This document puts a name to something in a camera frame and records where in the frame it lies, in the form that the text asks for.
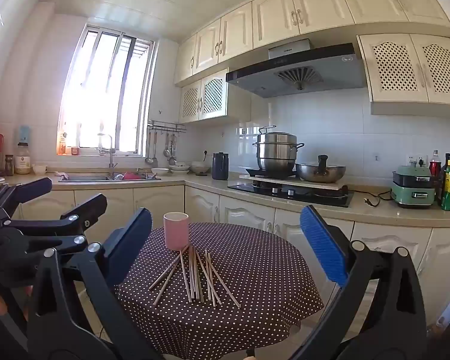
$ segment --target round table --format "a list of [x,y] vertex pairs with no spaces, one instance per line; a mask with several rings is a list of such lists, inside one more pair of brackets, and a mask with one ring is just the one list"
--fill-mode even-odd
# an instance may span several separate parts
[[[300,252],[286,240],[252,227],[228,223],[191,223],[190,242],[212,264],[240,303],[233,303],[218,279],[214,288],[223,305],[188,302],[179,264],[157,306],[163,281],[148,287],[178,252],[168,250],[163,228],[152,230],[124,282],[115,293],[153,347],[182,359],[216,360],[229,352],[275,344],[291,325],[323,308]],[[188,257],[184,258],[188,279]],[[207,281],[200,269],[205,299]]]

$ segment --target black kettle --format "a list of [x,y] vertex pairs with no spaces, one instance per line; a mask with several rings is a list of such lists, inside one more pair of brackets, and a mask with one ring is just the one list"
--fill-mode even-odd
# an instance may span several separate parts
[[228,180],[228,153],[214,153],[211,177],[214,180]]

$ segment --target range hood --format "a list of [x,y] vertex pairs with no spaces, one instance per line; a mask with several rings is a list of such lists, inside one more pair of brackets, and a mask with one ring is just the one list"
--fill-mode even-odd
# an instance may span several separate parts
[[295,52],[309,44],[299,40],[271,49],[271,59],[231,71],[226,81],[262,98],[366,86],[351,43]]

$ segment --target white bowl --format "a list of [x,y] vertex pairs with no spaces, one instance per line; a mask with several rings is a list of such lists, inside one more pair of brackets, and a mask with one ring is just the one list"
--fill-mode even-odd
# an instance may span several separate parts
[[185,175],[188,173],[188,170],[173,170],[172,173],[175,173],[176,175]]
[[32,165],[32,168],[34,169],[34,173],[36,175],[44,175],[47,172],[47,166],[46,165]]
[[170,165],[169,168],[171,170],[188,170],[188,169],[190,169],[189,166],[177,166],[177,165]]
[[151,171],[157,176],[165,176],[168,173],[168,168],[152,168]]
[[193,173],[198,174],[198,173],[207,173],[210,170],[209,166],[191,166],[190,169],[192,170]]

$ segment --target green appliance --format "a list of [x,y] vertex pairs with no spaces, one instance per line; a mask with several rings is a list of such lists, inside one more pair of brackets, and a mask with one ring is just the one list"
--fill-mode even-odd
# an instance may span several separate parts
[[427,208],[435,199],[433,181],[427,167],[399,166],[390,195],[400,207]]

